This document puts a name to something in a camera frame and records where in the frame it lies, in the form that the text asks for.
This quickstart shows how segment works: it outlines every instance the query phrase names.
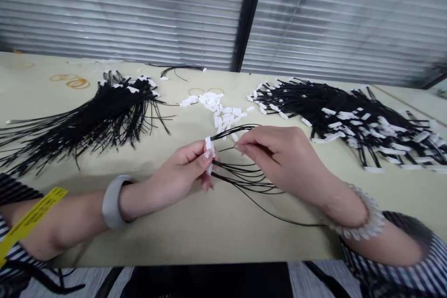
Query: table surface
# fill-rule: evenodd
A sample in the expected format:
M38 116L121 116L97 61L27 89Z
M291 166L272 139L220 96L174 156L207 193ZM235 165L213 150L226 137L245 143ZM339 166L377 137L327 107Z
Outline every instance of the table surface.
M227 107L246 108L254 103L246 96L261 81L275 77L208 70L178 70L183 81L169 73L169 81L160 81L160 68L121 61L94 62L53 56L0 53L0 120L27 119L54 115L78 107L96 92L96 81L103 71L118 69L124 76L152 76L160 87L157 91L169 103L179 103L192 88L208 91L219 88ZM51 81L57 74L77 75L91 82L86 89L68 87L65 81ZM327 82L343 89L358 84ZM385 105L396 110L407 108L401 101L381 90L372 89ZM392 88L394 93L401 89ZM414 90L413 97L425 92ZM420 113L410 108L417 117ZM197 104L186 108L161 106L162 115L176 115L166 122L171 135L163 128L145 135L136 150L130 145L98 155L85 154L79 159L50 164L39 177L28 174L22 181L48 192L55 186L81 193L104 189L118 174L131 174L144 179L178 147L216 133L213 114ZM275 126L298 126L307 135L311 129L298 118L283 120L278 115L263 115L257 109L249 112L239 124L259 123ZM447 137L447 129L440 127ZM217 149L232 146L230 138L216 142ZM383 209L417 217L441 238L447 239L447 176L429 170L401 170L381 161L386 173L371 174L362 170L356 151L341 140L329 144L312 144L326 166L338 177L370 193ZM221 155L223 162L243 162L234 150ZM324 228L297 227L279 221L253 204L234 186L215 181L215 191L204 194L200 186L178 204L136 220L123 229L109 231L80 244L56 260L57 266L118 266L155 264L211 264L239 262L291 261L341 257L337 237ZM251 196L266 209L303 223L319 222L312 208L288 195Z
M384 85L373 86L412 107L413 110L421 111L427 117L442 122L444 126L447 125L447 100L435 95L432 91Z

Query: wrist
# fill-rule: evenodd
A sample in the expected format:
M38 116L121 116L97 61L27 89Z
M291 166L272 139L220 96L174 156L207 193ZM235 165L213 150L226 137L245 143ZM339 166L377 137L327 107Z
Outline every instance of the wrist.
M123 186L118 206L121 218L126 222L159 210L150 196L149 181Z
M368 209L355 192L335 177L325 201L318 210L343 227L360 227L368 221Z

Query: striped shirt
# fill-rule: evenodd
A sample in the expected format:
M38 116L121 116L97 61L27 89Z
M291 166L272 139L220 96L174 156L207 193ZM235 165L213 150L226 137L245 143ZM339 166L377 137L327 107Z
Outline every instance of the striped shirt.
M37 199L43 195L6 174L0 174L0 206ZM447 297L447 247L419 220L395 212L384 216L416 239L428 250L427 257L411 267L393 267L371 261L351 250L340 239L345 264L360 281L364 297ZM0 242L9 232L0 216ZM19 243L8 252L7 259L19 260L42 268L46 263L29 255ZM0 298L10 297L25 289L29 277L18 270L0 269Z
M40 192L23 185L7 174L0 173L0 206L42 197L43 194ZM0 216L0 242L8 232L9 228ZM37 268L42 268L46 264L29 255L18 242L9 250L6 259L27 262ZM19 270L0 269L0 298L22 291L28 286L29 279L29 276Z
M428 251L411 267L395 267L371 261L351 250L340 239L345 264L360 282L364 297L447 297L447 247L419 220L395 212L383 212L388 221L410 235Z

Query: yellow lanyard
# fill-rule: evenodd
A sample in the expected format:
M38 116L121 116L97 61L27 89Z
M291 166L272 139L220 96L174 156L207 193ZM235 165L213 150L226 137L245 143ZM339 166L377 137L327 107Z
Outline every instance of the yellow lanyard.
M0 243L0 268L5 265L5 257L15 243L26 238L37 223L67 192L67 190L58 187L52 189L5 235L5 238Z

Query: bracelet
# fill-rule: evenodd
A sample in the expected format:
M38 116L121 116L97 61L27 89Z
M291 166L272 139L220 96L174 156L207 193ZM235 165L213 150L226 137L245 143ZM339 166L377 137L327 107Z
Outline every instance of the bracelet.
M357 241L360 241L361 237L365 240L369 240L370 237L375 237L382 231L382 227L385 226L385 217L383 216L379 205L377 205L377 202L371 198L369 194L353 184L348 183L348 185L368 209L368 221L366 224L358 228L350 228L337 225L328 217L324 217L323 220L325 221L325 224L338 235L343 235L348 239L352 236Z
M102 201L102 216L107 227L110 229L120 228L127 223L121 218L118 205L120 190L125 181L130 181L130 176L121 175L115 178L107 187L106 194Z

